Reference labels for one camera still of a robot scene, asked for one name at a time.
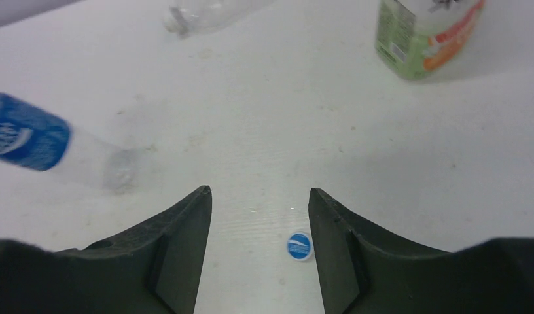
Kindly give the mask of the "clear bottle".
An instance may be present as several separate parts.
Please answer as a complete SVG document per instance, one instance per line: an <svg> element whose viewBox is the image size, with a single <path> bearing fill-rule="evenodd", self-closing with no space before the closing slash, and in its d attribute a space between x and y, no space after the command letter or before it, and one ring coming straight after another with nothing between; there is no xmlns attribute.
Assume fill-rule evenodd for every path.
<svg viewBox="0 0 534 314"><path fill-rule="evenodd" d="M271 0L174 1L164 12L163 25L180 37L211 33L273 3Z"/></svg>

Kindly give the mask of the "blue white bottle cap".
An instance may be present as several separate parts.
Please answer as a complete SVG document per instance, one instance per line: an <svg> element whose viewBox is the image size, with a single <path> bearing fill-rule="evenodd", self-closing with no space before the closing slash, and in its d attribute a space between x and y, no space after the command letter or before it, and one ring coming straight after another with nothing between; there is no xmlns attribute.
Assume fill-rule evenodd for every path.
<svg viewBox="0 0 534 314"><path fill-rule="evenodd" d="M306 262L314 255L313 241L306 232L294 232L286 241L288 255L296 261Z"/></svg>

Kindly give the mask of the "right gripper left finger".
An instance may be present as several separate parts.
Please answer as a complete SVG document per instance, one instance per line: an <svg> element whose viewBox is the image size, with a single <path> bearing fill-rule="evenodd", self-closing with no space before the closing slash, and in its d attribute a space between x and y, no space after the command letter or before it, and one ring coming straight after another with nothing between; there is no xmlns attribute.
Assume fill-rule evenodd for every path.
<svg viewBox="0 0 534 314"><path fill-rule="evenodd" d="M0 313L193 313L211 213L201 186L85 249L0 239Z"/></svg>

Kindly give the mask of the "blue label bottle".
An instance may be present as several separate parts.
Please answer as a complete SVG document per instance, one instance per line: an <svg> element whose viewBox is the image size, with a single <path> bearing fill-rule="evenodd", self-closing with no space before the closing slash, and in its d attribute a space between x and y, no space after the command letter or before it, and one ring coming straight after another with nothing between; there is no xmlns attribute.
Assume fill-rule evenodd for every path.
<svg viewBox="0 0 534 314"><path fill-rule="evenodd" d="M138 155L67 120L0 92L0 161L92 188L121 190L135 180Z"/></svg>

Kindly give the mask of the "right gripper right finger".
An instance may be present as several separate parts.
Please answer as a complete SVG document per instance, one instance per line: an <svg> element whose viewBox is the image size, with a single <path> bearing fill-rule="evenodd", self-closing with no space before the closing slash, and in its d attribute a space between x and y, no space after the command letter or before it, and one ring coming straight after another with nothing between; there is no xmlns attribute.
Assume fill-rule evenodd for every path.
<svg viewBox="0 0 534 314"><path fill-rule="evenodd" d="M428 247L310 191L325 313L534 313L534 238Z"/></svg>

